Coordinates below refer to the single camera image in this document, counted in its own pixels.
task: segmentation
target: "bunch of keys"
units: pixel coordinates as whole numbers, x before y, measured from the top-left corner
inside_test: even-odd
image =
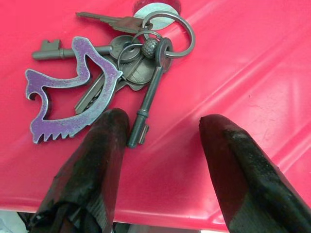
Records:
[[[42,98],[41,110],[31,122],[33,141],[38,143],[41,139],[47,141],[49,138],[55,140],[59,137],[73,137],[99,117],[107,108],[115,92],[126,85],[134,91],[139,91],[149,85],[128,141],[128,147],[134,148],[138,143],[144,142],[148,132],[149,127],[145,121],[163,73],[169,70],[173,58],[186,56],[194,48],[193,29],[180,16],[165,11],[150,13],[144,19],[115,18],[86,12],[77,13],[77,15],[99,19],[108,23],[115,30],[135,35],[121,35],[113,38],[109,45],[99,47],[94,47],[85,37],[75,37],[71,50],[60,48],[60,40],[43,41],[41,50],[34,52],[33,58],[49,60],[75,57],[78,76],[63,80],[32,69],[26,71],[27,98],[33,100],[34,94],[38,94]],[[183,52],[173,52],[170,39],[150,30],[152,24],[149,21],[155,17],[169,17],[181,23],[190,35],[190,46]],[[150,38],[149,34],[155,35],[156,38]],[[141,35],[144,37],[143,43],[138,40]],[[102,69],[102,73],[75,105],[75,116],[46,120],[49,99],[44,87],[72,88],[86,84],[91,77],[86,64],[86,55]]]

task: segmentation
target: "keyring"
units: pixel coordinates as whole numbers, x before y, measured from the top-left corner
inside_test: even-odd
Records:
[[[139,37],[140,35],[145,35],[145,34],[152,34],[152,35],[155,35],[159,40],[162,39],[162,35],[160,33],[157,33],[155,31],[150,31],[150,30],[145,30],[145,31],[141,31],[139,33],[137,33],[133,39],[132,39],[132,43],[134,42],[134,40]]]
[[[131,45],[128,45],[126,46],[119,54],[118,56],[118,60],[117,60],[117,69],[119,71],[122,71],[121,70],[121,58],[122,58],[122,55],[124,54],[125,51],[127,51],[128,49],[131,49],[131,48],[134,48],[134,47],[142,47],[142,44],[131,44]],[[124,75],[122,75],[122,78],[126,81],[128,81],[129,83],[132,83],[130,80],[128,80],[126,77],[124,77]]]
[[[179,22],[188,32],[190,38],[191,38],[191,43],[189,45],[189,47],[182,51],[182,52],[170,52],[167,51],[166,52],[166,56],[169,58],[179,58],[179,57],[184,57],[186,55],[188,55],[194,48],[195,46],[195,34],[194,31],[192,29],[192,27],[190,26],[190,24],[188,24],[182,17],[180,17],[179,15],[176,15],[172,12],[169,11],[154,11],[151,12],[150,14],[148,14],[144,20],[142,21],[141,27],[144,28],[146,26],[146,24],[153,18],[156,17],[167,17],[167,18],[171,18],[174,19],[175,21]],[[144,38],[145,40],[147,40],[149,38],[149,36],[147,34],[144,34]]]

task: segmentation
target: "metal ball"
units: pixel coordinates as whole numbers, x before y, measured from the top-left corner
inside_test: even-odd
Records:
[[[158,45],[158,40],[155,38],[148,38],[143,46],[141,47],[141,52],[145,57],[153,59],[156,54],[156,47]]]

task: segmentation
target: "red table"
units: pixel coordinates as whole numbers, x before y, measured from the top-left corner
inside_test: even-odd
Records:
[[[74,59],[36,62],[42,39],[74,36],[94,45],[120,33],[76,11],[133,14],[134,0],[1,0],[0,208],[35,211],[60,166],[88,131],[34,144],[29,125],[41,100],[27,100],[24,72],[57,78],[76,75]],[[197,44],[176,59],[153,102],[146,142],[126,150],[116,221],[189,229],[225,229],[200,145],[200,117],[223,114],[249,131],[301,197],[311,205],[311,4],[308,0],[181,0],[181,16]],[[175,50],[187,46],[176,25],[161,31]],[[91,64],[94,77],[98,67]],[[72,116],[87,87],[50,89],[51,119]],[[145,89],[124,88],[110,107],[133,123]]]

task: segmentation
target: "purple metal keychain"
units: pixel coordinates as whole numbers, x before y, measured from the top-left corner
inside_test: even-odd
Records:
[[[57,139],[58,136],[61,136],[63,139],[68,135],[73,137],[85,126],[91,125],[111,101],[117,80],[122,75],[122,72],[118,71],[110,61],[104,59],[96,52],[89,39],[79,36],[74,37],[72,49],[77,59],[78,76],[75,78],[56,79],[32,69],[28,69],[25,72],[28,80],[26,97],[34,100],[35,94],[38,94],[42,99],[41,110],[30,125],[33,142],[35,143],[39,142],[42,135],[44,135],[43,141],[47,141],[51,135],[53,140]],[[45,120],[49,113],[49,99],[44,87],[72,88],[86,84],[91,77],[86,65],[86,56],[102,69],[105,76],[104,86],[98,99],[90,108],[79,115],[64,119]]]

